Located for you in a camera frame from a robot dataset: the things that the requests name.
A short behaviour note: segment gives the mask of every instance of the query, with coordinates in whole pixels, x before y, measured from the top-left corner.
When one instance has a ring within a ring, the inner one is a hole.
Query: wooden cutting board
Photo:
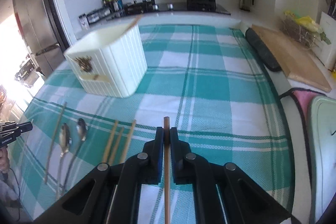
[[[300,43],[282,32],[256,25],[252,25],[252,29],[272,52],[289,79],[311,85],[325,92],[331,91],[327,79]]]

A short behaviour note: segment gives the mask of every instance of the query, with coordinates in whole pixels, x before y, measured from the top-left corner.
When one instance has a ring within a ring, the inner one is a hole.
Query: black cable
[[[19,207],[18,207],[18,210],[19,210],[19,218],[16,220],[16,222],[19,222],[20,221],[20,202],[21,202],[21,191],[20,191],[20,185],[19,185],[19,182],[18,182],[18,180],[17,180],[17,177],[16,177],[16,174],[15,174],[15,172],[14,172],[14,170],[12,169],[12,168],[9,168],[9,169],[11,169],[12,170],[12,172],[13,172],[13,174],[14,174],[14,177],[15,177],[15,180],[16,180],[16,184],[17,184],[17,187],[18,187],[18,189],[19,189]]]

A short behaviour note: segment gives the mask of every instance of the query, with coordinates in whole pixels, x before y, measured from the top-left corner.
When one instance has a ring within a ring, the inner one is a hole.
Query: ribbed plastic container
[[[129,97],[147,70],[136,22],[93,31],[64,55],[84,90],[91,94]]]

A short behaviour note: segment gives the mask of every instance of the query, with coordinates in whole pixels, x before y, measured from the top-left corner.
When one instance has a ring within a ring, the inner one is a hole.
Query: kettle
[[[251,6],[254,5],[254,0],[240,0],[240,10],[250,12]]]

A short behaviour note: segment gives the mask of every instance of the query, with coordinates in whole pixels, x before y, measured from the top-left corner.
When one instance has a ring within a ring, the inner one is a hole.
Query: white container
[[[312,50],[327,69],[333,70],[336,62],[336,20],[322,12],[320,26],[331,44],[321,41]]]
[[[131,96],[147,70],[137,20],[93,31],[64,55],[91,94]]]

